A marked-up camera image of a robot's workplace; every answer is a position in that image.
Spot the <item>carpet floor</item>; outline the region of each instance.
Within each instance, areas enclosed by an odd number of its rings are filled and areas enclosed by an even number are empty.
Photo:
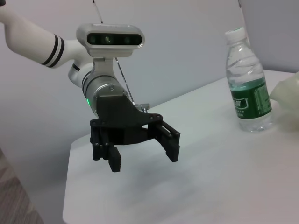
[[[43,224],[0,150],[0,224]]]

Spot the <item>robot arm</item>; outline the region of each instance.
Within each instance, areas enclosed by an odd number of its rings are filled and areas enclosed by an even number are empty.
[[[98,116],[90,122],[94,160],[108,160],[112,171],[119,172],[121,155],[115,145],[156,139],[170,160],[178,161],[180,133],[161,115],[143,111],[144,105],[134,105],[113,72],[113,58],[129,57],[143,46],[140,29],[84,24],[77,30],[77,40],[65,41],[17,15],[5,0],[0,0],[0,22],[5,25],[6,43],[13,52],[49,68],[74,60],[69,78],[82,88]]]

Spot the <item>green bottle label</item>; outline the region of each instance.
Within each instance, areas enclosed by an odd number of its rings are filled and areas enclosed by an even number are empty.
[[[231,93],[237,116],[241,119],[259,118],[272,110],[265,81],[251,89]]]

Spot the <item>plastic water bottle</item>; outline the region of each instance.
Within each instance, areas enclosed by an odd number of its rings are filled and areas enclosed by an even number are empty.
[[[245,29],[225,33],[229,51],[226,71],[242,130],[255,132],[273,124],[263,67],[250,48]]]

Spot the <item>white table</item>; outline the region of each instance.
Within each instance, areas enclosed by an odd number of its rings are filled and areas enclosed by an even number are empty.
[[[290,73],[266,71],[271,91]],[[181,132],[179,161],[155,140],[118,147],[121,172],[92,160],[89,136],[71,146],[68,224],[298,224],[299,120],[273,104],[277,125],[239,129],[226,79],[150,112]]]

